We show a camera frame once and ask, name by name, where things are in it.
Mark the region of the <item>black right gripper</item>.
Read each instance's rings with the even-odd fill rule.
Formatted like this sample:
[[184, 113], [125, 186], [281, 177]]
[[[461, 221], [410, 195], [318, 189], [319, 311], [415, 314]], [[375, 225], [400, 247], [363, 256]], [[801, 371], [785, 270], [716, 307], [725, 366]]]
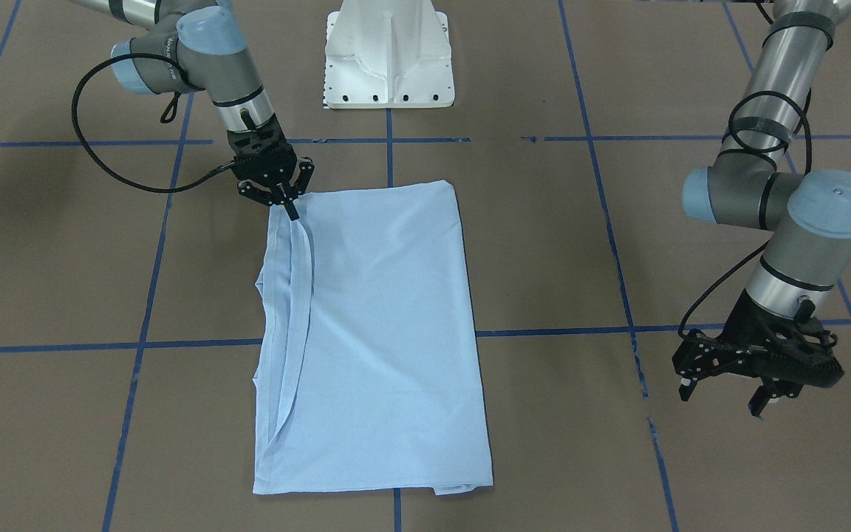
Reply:
[[232, 172], [239, 195], [266, 206], [281, 206], [290, 221], [298, 221], [295, 201], [307, 193], [316, 165], [296, 152], [275, 115], [256, 125], [249, 111], [241, 111], [245, 132], [227, 132], [234, 152]]

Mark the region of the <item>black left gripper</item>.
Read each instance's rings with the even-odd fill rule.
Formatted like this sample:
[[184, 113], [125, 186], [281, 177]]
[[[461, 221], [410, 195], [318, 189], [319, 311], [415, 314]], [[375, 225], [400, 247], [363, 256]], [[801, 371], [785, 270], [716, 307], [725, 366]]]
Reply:
[[813, 301], [802, 296], [793, 317], [776, 316], [742, 292], [718, 337], [689, 330], [673, 355], [681, 401], [688, 401], [699, 381], [708, 377], [732, 373], [759, 378], [748, 411], [760, 418], [771, 401], [797, 398], [803, 385], [837, 384], [844, 376], [833, 354], [838, 338], [824, 328], [815, 311]]

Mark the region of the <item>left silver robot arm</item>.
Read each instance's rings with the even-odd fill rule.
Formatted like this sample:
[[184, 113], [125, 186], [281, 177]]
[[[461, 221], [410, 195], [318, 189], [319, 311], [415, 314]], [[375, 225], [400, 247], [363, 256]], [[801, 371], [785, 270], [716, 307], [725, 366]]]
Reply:
[[851, 171], [814, 168], [807, 110], [821, 61], [850, 13], [851, 1], [773, 3], [719, 154], [683, 182], [691, 218], [770, 234], [748, 256], [756, 266], [720, 334], [679, 324], [671, 362], [683, 401], [706, 378], [756, 378], [748, 410], [758, 417], [770, 402], [844, 377], [838, 338], [817, 312], [851, 262]]

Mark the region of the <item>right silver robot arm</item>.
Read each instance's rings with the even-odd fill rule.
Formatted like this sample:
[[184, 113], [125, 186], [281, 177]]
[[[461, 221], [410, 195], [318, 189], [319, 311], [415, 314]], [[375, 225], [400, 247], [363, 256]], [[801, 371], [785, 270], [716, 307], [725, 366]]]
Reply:
[[78, 105], [86, 84], [106, 68], [118, 83], [139, 95], [170, 94], [162, 123], [172, 122], [179, 99], [206, 93], [224, 125], [233, 159], [206, 174], [226, 171], [239, 181], [239, 194], [262, 205], [279, 205], [298, 218], [295, 202], [304, 194], [315, 166], [288, 143], [249, 44], [229, 1], [84, 1], [82, 6], [141, 27], [145, 34], [118, 41], [107, 61], [78, 81], [71, 102], [75, 135], [104, 171], [107, 165], [85, 138]]

